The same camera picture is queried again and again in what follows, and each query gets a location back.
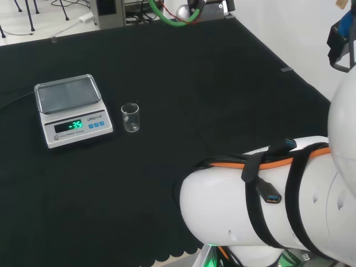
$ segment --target green digital readout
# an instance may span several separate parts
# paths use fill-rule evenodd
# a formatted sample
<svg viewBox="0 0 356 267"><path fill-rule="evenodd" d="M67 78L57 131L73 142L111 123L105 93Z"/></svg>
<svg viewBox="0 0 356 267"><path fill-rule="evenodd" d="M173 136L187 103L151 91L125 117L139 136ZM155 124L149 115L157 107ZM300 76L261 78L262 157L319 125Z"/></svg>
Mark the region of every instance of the green digital readout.
<svg viewBox="0 0 356 267"><path fill-rule="evenodd" d="M55 132L65 132L69 130L74 130L83 127L82 121L81 120L76 120L76 121L68 121L62 124L57 124L55 125Z"/></svg>

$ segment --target stainless steel tray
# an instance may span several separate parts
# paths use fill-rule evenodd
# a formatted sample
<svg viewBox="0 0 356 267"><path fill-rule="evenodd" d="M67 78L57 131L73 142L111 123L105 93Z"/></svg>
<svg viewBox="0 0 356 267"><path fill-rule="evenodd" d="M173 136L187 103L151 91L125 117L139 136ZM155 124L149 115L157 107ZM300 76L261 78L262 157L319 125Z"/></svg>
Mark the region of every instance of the stainless steel tray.
<svg viewBox="0 0 356 267"><path fill-rule="evenodd" d="M34 87L37 107L43 114L74 110L98 103L101 95L93 76L82 75Z"/></svg>

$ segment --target chair leg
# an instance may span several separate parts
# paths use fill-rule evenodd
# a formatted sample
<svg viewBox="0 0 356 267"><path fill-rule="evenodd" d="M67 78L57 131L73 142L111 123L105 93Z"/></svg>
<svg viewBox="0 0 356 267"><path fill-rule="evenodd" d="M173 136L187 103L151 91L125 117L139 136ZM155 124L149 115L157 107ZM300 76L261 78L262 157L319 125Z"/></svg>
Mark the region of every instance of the chair leg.
<svg viewBox="0 0 356 267"><path fill-rule="evenodd" d="M18 11L22 12L22 9L20 9L20 6L18 5L17 1L16 0L14 0L14 1L15 1L15 4L17 5Z"/></svg>
<svg viewBox="0 0 356 267"><path fill-rule="evenodd" d="M0 25L0 32L1 32L1 37L2 37L2 38L6 38L6 35L5 35L4 32L2 31L1 25Z"/></svg>
<svg viewBox="0 0 356 267"><path fill-rule="evenodd" d="M31 18L31 13L30 13L30 11L29 11L29 6L28 6L28 0L24 0L24 2L25 2L25 4L26 4L26 8L27 8L29 23L31 24L31 32L34 32L33 23L32 23L32 18Z"/></svg>
<svg viewBox="0 0 356 267"><path fill-rule="evenodd" d="M36 9L36 14L39 14L39 11L38 11L38 8L37 8L36 0L33 0L33 3L34 3L34 7L35 7L35 9Z"/></svg>
<svg viewBox="0 0 356 267"><path fill-rule="evenodd" d="M65 13L66 20L69 21L69 18L67 17L67 13L66 13L65 7L64 7L64 5L63 5L63 3L62 3L62 0L60 0L60 2L61 2L61 6L62 6L62 8L63 8L63 12Z"/></svg>

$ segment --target black tablecloth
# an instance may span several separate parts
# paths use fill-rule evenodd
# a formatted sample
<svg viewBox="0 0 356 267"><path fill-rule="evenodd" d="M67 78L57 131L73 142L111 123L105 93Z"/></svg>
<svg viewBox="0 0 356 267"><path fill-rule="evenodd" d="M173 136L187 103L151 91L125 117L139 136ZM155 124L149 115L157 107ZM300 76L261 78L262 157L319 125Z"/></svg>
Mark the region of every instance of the black tablecloth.
<svg viewBox="0 0 356 267"><path fill-rule="evenodd" d="M33 96L0 110L0 266L146 267L193 253L172 198L193 164L327 134L329 101L235 19L20 43L0 60L0 106L89 73L114 126L49 150ZM137 133L122 128L126 102L140 106Z"/></svg>

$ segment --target electronic scale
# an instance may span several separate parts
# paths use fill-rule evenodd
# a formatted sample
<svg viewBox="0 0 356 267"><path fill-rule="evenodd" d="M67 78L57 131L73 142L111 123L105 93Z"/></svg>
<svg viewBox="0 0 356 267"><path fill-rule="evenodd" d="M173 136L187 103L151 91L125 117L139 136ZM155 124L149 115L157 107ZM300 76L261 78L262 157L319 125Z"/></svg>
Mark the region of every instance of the electronic scale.
<svg viewBox="0 0 356 267"><path fill-rule="evenodd" d="M34 92L50 149L113 131L91 75L42 83Z"/></svg>

